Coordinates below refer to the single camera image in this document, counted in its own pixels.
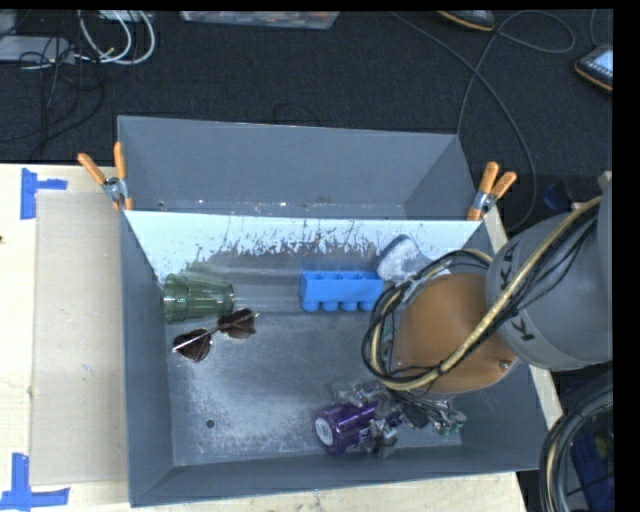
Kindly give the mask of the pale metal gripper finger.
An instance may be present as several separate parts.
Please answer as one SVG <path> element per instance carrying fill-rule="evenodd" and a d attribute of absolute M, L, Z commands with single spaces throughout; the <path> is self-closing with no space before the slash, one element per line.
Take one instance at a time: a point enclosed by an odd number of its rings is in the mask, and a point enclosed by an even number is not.
<path fill-rule="evenodd" d="M 395 449 L 398 426 L 388 420 L 371 420 L 360 432 L 360 447 L 369 455 L 387 458 Z"/>
<path fill-rule="evenodd" d="M 334 402 L 354 407 L 364 407 L 386 398 L 386 389 L 374 381 L 352 381 L 334 383 L 329 386 Z"/>

